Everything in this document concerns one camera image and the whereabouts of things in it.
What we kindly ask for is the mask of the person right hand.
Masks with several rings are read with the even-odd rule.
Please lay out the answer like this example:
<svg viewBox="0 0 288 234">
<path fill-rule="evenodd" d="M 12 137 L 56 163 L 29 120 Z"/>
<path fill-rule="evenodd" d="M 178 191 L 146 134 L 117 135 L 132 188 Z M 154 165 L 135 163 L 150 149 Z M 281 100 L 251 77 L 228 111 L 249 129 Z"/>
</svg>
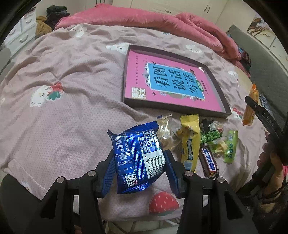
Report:
<svg viewBox="0 0 288 234">
<path fill-rule="evenodd" d="M 270 159 L 270 162 L 275 169 L 267 187 L 265 188 L 265 190 L 267 190 L 266 193 L 268 194 L 268 193 L 272 193 L 273 191 L 279 189 L 282 186 L 284 175 L 283 175 L 283 165 L 279 156 L 275 152 L 269 153 L 269 149 L 268 149 L 269 133 L 268 132 L 265 132 L 265 138 L 267 142 L 263 145 L 263 151 L 259 155 L 257 166 L 258 167 L 263 166 L 264 163 L 266 163 L 266 161 Z"/>
</svg>

